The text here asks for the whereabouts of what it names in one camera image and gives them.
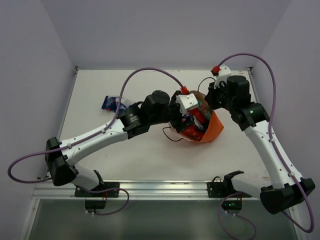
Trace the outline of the red snack packet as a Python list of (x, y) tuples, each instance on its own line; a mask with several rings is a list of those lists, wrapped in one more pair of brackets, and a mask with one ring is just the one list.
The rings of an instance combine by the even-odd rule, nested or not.
[(205, 107), (198, 107), (188, 111), (185, 116), (193, 116), (194, 125), (188, 127), (180, 135), (186, 140), (200, 142), (209, 127), (212, 113), (212, 110), (208, 110)]

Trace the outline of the orange paper bag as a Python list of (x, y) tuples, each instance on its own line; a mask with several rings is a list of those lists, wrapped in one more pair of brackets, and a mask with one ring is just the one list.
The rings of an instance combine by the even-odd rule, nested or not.
[(211, 143), (218, 138), (224, 129), (224, 125), (218, 118), (214, 110), (212, 110), (208, 103), (205, 101), (205, 95), (199, 91), (191, 90), (191, 94), (194, 94), (198, 102), (198, 107), (189, 111), (185, 111), (182, 121), (186, 121), (187, 117), (193, 118), (193, 124), (187, 127), (184, 131), (178, 133), (176, 130), (176, 135), (180, 139), (191, 141), (194, 143)]

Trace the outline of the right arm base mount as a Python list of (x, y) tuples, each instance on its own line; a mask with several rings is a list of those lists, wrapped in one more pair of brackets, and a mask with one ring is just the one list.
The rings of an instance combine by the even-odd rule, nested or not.
[[(232, 187), (229, 187), (228, 183), (219, 176), (216, 176), (212, 181), (207, 182), (206, 186), (209, 198), (219, 198), (222, 200), (227, 196), (236, 193), (236, 191)], [(237, 195), (234, 197), (236, 197), (236, 200), (225, 200), (221, 207), (228, 213), (238, 214), (243, 207), (242, 196)]]

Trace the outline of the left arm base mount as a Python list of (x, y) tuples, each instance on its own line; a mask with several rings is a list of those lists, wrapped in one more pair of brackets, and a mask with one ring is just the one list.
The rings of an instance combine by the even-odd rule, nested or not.
[(104, 210), (107, 205), (108, 198), (117, 198), (119, 196), (120, 183), (116, 181), (104, 181), (98, 185), (92, 192), (88, 192), (76, 187), (74, 196), (76, 198), (84, 198), (84, 207), (88, 212), (99, 213)]

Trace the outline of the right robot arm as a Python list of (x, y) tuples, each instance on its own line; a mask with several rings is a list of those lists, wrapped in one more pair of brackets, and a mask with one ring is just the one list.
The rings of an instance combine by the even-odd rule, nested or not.
[(224, 176), (223, 192), (235, 196), (243, 192), (261, 200), (275, 215), (304, 201), (315, 189), (311, 178), (304, 178), (293, 166), (272, 129), (265, 108), (251, 100), (250, 83), (242, 75), (219, 76), (208, 87), (205, 101), (213, 110), (227, 110), (232, 120), (249, 138), (269, 175), (269, 183), (242, 170)]

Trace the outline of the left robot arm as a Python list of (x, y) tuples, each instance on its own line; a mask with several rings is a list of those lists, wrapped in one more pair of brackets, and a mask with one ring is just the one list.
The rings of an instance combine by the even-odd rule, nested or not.
[(84, 188), (92, 196), (103, 193), (104, 183), (97, 170), (89, 170), (78, 163), (88, 155), (109, 145), (126, 141), (149, 131), (150, 127), (168, 123), (178, 133), (194, 124), (187, 112), (198, 107), (194, 94), (176, 94), (172, 98), (161, 90), (148, 95), (120, 112), (114, 120), (74, 138), (53, 137), (46, 142), (45, 162), (54, 186), (73, 184)]

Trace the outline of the blue snack packet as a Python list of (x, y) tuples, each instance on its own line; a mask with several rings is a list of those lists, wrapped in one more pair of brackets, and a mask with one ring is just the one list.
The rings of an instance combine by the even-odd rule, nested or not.
[(130, 108), (134, 104), (133, 101), (131, 101), (125, 97), (122, 97), (121, 100), (119, 101), (119, 96), (108, 96), (107, 95), (103, 101), (101, 109), (108, 111), (108, 112), (115, 113), (119, 102), (120, 102), (120, 106), (119, 106), (119, 110), (118, 110), (119, 113)]

